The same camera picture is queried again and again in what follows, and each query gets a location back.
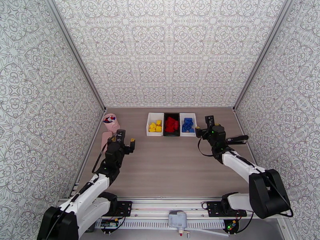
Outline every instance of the white bin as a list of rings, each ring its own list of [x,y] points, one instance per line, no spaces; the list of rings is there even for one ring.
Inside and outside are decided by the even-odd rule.
[[[185,118],[192,118],[194,133],[183,133],[182,132],[182,126],[184,124]],[[180,113],[180,136],[182,137],[195,137],[196,136],[196,126],[197,126],[197,120],[196,120],[196,114],[195,113]]]
[[[149,132],[149,125],[157,120],[161,120],[162,131],[161,132]],[[163,123],[164,113],[163,112],[149,112],[147,120],[147,136],[163,136]]]

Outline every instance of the back wall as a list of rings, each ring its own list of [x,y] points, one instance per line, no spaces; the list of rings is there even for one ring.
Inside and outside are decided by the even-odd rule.
[[[55,1],[107,107],[223,107],[284,0]]]

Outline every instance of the black bin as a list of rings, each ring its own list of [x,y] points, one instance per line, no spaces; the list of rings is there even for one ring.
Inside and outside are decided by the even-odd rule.
[[[178,121],[178,129],[175,130],[173,133],[166,132],[166,120],[168,117],[171,117]],[[164,113],[164,130],[163,130],[163,136],[180,136],[180,115],[179,113]]]

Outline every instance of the black mounting plate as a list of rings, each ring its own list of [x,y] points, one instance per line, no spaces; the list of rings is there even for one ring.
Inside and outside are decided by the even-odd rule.
[[[221,201],[208,201],[207,209],[209,217],[245,217],[247,212],[245,210],[232,210],[225,214],[222,210]]]
[[[103,216],[130,216],[131,214],[132,201],[118,201],[116,213],[109,210]]]

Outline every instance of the pink container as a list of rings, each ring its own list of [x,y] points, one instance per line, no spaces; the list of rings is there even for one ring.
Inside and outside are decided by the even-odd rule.
[[[103,116],[102,118],[102,122],[107,118],[107,117],[110,117],[110,116],[115,116],[113,113],[109,113],[105,116]],[[120,128],[120,124],[118,123],[117,121],[117,117],[115,120],[113,120],[112,122],[110,123],[105,123],[103,122],[103,124],[107,127],[107,130],[108,131],[111,131],[113,133],[117,132],[117,130]]]

